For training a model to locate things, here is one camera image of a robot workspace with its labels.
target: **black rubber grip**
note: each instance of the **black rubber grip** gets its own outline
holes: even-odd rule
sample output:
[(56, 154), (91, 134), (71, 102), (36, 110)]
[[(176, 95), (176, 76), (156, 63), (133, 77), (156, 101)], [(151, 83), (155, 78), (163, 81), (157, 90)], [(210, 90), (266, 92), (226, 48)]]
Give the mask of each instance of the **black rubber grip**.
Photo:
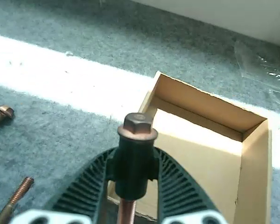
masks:
[(205, 191), (170, 155), (156, 148), (159, 155), (158, 223), (170, 216), (216, 210)]
[(62, 194), (52, 199), (46, 207), (50, 210), (77, 213), (91, 218), (96, 224), (106, 200), (107, 160), (114, 149), (107, 150), (86, 164)]

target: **carpet floor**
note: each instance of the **carpet floor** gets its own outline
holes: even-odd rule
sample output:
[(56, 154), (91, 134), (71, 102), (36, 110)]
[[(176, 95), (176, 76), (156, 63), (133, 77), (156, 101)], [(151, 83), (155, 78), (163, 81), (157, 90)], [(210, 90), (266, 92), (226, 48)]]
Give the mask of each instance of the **carpet floor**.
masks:
[(15, 213), (41, 208), (115, 146), (160, 70), (272, 118), (271, 223), (280, 224), (280, 96), (270, 79), (242, 77), (238, 41), (280, 70), (280, 47), (132, 1), (0, 0), (0, 105), (16, 114), (0, 127), (0, 210), (26, 175), (35, 186)]

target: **copper rod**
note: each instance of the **copper rod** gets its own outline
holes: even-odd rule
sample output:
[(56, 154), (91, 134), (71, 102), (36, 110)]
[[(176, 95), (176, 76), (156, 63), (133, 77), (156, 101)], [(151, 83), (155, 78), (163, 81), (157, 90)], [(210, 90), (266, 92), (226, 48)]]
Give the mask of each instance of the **copper rod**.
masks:
[(15, 204), (26, 194), (33, 182), (34, 179), (31, 177), (24, 178), (18, 189), (14, 192), (8, 203), (0, 212), (0, 224), (7, 224), (9, 222), (14, 211)]
[(136, 201), (120, 199), (117, 224), (133, 224), (135, 217)]

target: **hex bolt head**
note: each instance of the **hex bolt head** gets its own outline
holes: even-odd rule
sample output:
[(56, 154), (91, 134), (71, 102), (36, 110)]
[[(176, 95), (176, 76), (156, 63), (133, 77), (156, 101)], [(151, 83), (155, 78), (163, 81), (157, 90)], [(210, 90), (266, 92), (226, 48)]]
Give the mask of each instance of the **hex bolt head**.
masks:
[(0, 123), (5, 119), (5, 118), (10, 118), (12, 119), (14, 115), (14, 110), (7, 106), (7, 105), (2, 105), (0, 106)]
[(158, 132), (152, 128), (152, 124), (153, 119), (146, 114), (129, 113), (125, 117), (124, 124), (119, 126), (118, 134), (131, 140), (155, 140)]
[(123, 128), (133, 134), (149, 134), (151, 132), (152, 123), (153, 120), (142, 113), (129, 113), (125, 117)]
[(13, 118), (14, 110), (7, 105), (1, 105), (0, 106), (0, 112), (1, 112), (1, 114), (5, 115), (9, 118)]

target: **clear plastic wrap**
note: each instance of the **clear plastic wrap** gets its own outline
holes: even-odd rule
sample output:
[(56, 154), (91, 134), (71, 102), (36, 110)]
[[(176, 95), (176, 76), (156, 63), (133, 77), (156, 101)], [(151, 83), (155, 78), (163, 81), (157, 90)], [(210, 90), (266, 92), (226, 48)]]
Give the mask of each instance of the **clear plastic wrap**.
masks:
[(234, 51), (242, 77), (265, 84), (273, 100), (280, 104), (280, 67), (260, 57), (240, 41), (236, 41)]

